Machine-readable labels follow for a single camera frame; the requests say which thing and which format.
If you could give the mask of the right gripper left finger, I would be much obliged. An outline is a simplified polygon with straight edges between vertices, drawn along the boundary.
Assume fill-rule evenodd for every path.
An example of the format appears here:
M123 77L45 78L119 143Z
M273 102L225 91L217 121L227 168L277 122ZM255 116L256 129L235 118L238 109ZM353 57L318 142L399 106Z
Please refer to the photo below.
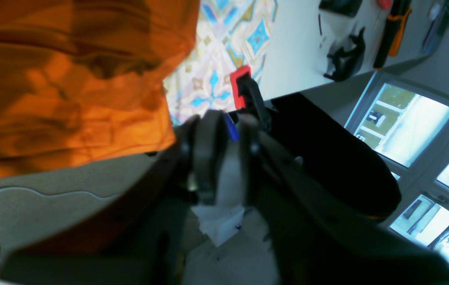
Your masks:
M114 202L78 225L15 251L1 280L21 285L172 285L192 205L214 205L226 115L210 110Z

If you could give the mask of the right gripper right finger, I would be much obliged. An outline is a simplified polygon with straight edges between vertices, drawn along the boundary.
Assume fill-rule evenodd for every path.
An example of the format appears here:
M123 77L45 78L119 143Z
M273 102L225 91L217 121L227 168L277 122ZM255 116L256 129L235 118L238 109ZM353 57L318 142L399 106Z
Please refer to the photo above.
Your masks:
M254 116L239 120L243 202L268 224L282 285L449 285L439 254L338 201Z

